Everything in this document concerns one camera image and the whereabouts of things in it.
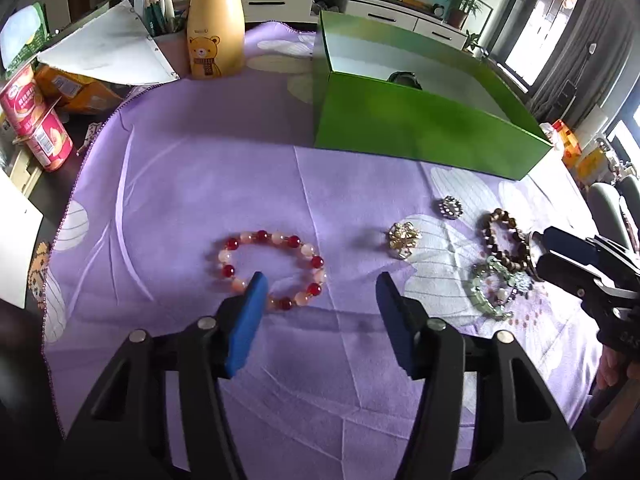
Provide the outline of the right human hand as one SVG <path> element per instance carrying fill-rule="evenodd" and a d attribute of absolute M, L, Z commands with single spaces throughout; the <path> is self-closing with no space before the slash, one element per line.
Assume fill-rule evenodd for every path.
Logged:
<path fill-rule="evenodd" d="M 616 352 L 608 347 L 602 348 L 596 376 L 597 388 L 599 390 L 617 385 L 623 372 L 626 373 L 629 379 L 636 378 L 636 364 L 631 363 L 627 367 L 623 367 L 624 362 L 625 357 L 620 352 Z"/>

